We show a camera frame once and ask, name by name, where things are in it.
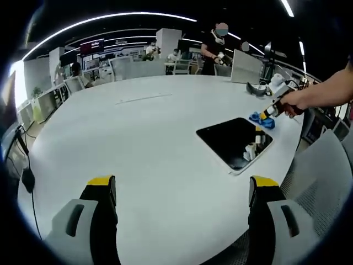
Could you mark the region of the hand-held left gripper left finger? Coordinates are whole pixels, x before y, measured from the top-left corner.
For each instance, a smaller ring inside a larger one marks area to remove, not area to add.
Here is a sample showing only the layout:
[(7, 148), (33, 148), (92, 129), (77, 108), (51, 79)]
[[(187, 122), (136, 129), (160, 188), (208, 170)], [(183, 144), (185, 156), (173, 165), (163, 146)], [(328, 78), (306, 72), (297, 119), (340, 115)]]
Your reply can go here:
[(45, 239), (64, 264), (120, 264), (115, 176), (91, 179), (52, 219)]

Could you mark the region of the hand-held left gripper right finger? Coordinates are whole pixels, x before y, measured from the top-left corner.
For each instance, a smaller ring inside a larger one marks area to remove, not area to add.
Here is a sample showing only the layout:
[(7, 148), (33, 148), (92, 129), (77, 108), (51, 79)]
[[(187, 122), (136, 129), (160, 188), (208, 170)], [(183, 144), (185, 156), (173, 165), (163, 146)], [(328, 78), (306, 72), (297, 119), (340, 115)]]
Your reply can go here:
[(250, 177), (247, 264), (299, 264), (319, 242), (313, 219), (271, 178)]

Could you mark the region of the person's right hand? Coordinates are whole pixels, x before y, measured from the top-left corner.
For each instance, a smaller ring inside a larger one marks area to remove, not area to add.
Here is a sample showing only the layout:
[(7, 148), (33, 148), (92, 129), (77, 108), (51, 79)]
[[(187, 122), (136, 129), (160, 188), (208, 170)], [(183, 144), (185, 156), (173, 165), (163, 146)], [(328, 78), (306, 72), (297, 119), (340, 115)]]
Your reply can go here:
[(307, 91), (293, 91), (286, 94), (282, 99), (281, 103), (285, 106), (288, 111), (296, 112), (295, 108), (305, 110), (311, 107), (311, 100), (308, 97)]

